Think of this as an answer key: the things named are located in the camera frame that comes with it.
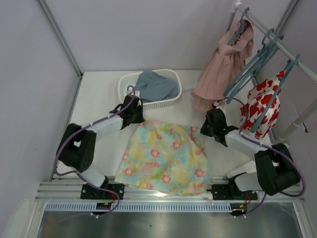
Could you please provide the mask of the pastel floral skirt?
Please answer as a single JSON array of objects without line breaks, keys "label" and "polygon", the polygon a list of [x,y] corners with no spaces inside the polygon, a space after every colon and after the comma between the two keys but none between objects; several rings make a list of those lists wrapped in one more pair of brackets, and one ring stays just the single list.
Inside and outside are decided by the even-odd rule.
[{"label": "pastel floral skirt", "polygon": [[115,182],[170,195],[205,193],[211,184],[200,129],[155,120],[142,122],[128,142]]}]

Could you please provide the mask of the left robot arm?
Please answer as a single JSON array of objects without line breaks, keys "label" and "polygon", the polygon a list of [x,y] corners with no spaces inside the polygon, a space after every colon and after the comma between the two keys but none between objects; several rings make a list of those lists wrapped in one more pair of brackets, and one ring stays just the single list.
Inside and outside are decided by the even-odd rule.
[{"label": "left robot arm", "polygon": [[56,152],[56,159],[72,168],[70,173],[75,173],[87,185],[95,189],[108,189],[108,178],[93,165],[97,141],[131,124],[144,121],[142,100],[127,95],[124,102],[105,118],[86,126],[69,124]]}]

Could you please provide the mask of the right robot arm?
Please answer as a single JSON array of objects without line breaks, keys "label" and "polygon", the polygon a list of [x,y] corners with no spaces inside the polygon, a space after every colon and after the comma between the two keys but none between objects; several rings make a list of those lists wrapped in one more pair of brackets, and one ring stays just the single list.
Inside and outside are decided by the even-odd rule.
[{"label": "right robot arm", "polygon": [[221,109],[207,111],[201,133],[251,159],[226,174],[239,191],[261,190],[273,196],[301,181],[285,144],[268,146],[252,140],[239,128],[228,126]]}]

